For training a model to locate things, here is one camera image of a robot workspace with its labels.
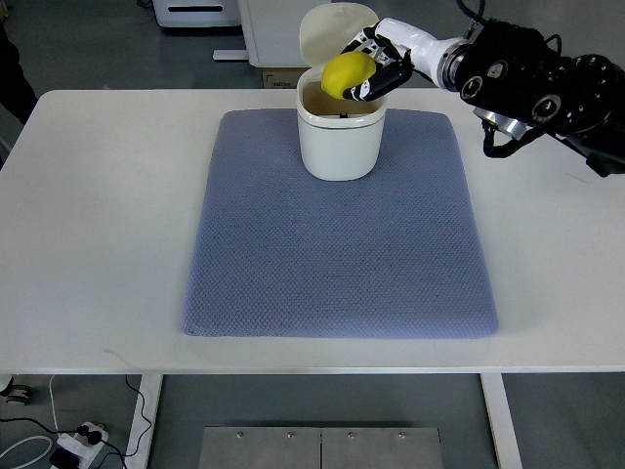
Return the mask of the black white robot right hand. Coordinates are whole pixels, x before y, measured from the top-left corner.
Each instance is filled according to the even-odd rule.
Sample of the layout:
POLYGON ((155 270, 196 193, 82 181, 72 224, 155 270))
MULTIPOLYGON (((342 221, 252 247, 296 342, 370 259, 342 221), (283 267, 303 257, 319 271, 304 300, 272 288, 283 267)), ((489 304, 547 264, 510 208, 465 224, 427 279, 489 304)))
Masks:
POLYGON ((360 51, 376 62, 376 71, 360 85, 346 90, 342 100, 373 102, 407 82, 414 73, 441 89, 454 90, 453 63, 467 47, 468 41, 460 37, 440 40, 403 21, 380 20, 364 28, 341 51, 360 51))

